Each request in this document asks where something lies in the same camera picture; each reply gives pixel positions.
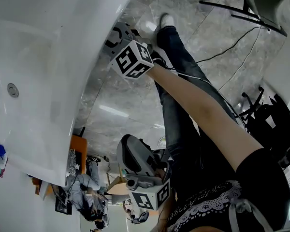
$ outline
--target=black hair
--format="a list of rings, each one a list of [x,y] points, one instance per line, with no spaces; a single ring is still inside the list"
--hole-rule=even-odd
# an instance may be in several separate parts
[[[105,228],[105,223],[103,221],[101,222],[95,221],[95,224],[98,230],[103,230]]]

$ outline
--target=white sneaker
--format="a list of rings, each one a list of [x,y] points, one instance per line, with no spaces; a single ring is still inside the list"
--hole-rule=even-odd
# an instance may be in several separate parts
[[[174,18],[168,13],[165,13],[160,18],[160,29],[166,26],[174,26]]]

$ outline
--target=lace trim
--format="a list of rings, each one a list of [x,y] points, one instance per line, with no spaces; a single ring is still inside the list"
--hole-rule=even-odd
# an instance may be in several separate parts
[[[210,210],[222,213],[225,203],[229,203],[232,198],[238,198],[241,195],[241,187],[237,181],[228,181],[232,187],[222,193],[218,198],[206,200],[202,203],[193,205],[176,221],[175,224],[168,227],[168,232],[177,232],[184,223],[188,223],[189,218],[204,217],[210,213]]]

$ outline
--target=marble floor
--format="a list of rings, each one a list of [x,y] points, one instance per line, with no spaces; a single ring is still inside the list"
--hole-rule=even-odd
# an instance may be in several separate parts
[[[255,24],[231,17],[230,11],[199,4],[200,0],[131,0],[120,21],[138,29],[142,37],[155,41],[155,29],[162,13],[175,18],[175,25],[187,50],[196,61],[209,58],[233,45]],[[242,8],[243,0],[204,0]],[[279,22],[288,32],[290,0],[278,11]],[[279,52],[285,37],[266,29],[255,29],[235,48],[200,63],[213,85],[232,105],[242,92],[254,95],[264,70]],[[166,60],[163,50],[157,49]],[[125,134],[143,138],[152,149],[164,136],[162,107],[153,81],[145,76],[125,80],[107,68],[109,57],[101,54],[82,97],[75,128],[86,126],[88,153],[106,155],[112,173],[116,168],[116,147]],[[107,170],[102,163],[101,174]]]

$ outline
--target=person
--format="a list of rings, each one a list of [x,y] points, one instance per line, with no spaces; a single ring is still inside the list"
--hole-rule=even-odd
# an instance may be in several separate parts
[[[160,19],[157,44],[178,73],[167,70],[157,52],[151,54],[155,66],[147,74],[163,107],[166,148],[174,160],[170,185],[177,195],[176,203],[160,213],[158,230],[281,229],[290,189],[278,163],[236,123],[222,96],[205,82],[209,80],[185,49],[169,14]]]
[[[101,188],[98,171],[100,161],[99,158],[87,156],[86,174],[69,175],[66,178],[67,185],[62,187],[76,209],[87,221],[95,222],[98,230],[108,227],[107,204],[104,197],[95,192]]]

